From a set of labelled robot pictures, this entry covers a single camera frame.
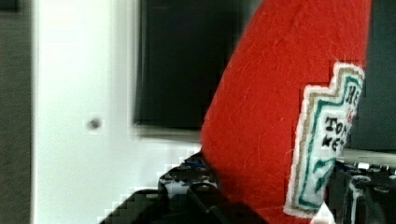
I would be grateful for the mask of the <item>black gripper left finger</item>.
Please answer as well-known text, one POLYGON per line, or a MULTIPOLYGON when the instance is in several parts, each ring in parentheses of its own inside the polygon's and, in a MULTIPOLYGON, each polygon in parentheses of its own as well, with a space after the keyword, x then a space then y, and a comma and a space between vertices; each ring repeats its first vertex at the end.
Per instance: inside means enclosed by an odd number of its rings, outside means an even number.
POLYGON ((208 165, 202 152, 193 154, 162 175, 158 181, 158 191, 172 198, 178 194, 186 194, 189 186, 199 183, 221 189, 218 175, 208 165))

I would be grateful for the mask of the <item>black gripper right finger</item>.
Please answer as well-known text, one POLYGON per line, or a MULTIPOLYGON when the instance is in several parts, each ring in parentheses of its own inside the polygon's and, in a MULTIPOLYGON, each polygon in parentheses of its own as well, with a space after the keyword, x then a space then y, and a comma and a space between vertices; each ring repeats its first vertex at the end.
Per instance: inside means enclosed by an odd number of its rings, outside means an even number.
POLYGON ((336 224, 396 224, 395 167, 338 161, 326 203, 336 224))

